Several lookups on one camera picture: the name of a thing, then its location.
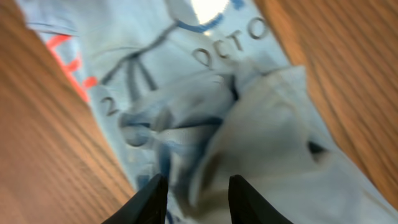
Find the light blue printed t-shirt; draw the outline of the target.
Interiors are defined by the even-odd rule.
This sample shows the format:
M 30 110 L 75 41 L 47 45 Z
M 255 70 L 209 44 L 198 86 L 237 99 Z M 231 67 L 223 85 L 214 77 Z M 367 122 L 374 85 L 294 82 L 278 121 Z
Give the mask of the light blue printed t-shirt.
M 293 223 L 396 223 L 339 149 L 253 1 L 19 1 L 88 102 L 134 190 L 169 182 L 167 223 L 229 223 L 243 176 Z

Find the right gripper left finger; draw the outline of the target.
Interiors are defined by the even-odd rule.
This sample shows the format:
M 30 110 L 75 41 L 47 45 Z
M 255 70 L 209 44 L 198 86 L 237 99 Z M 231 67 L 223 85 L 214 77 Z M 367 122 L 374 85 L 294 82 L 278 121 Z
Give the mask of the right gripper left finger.
M 167 179 L 155 175 L 103 224 L 164 224 L 168 190 Z

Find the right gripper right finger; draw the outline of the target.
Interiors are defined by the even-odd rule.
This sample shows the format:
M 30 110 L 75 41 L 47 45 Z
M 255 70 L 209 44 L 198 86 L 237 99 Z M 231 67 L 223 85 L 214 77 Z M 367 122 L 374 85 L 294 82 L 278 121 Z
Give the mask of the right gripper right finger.
M 293 224 L 241 175 L 229 178 L 228 203 L 232 224 Z

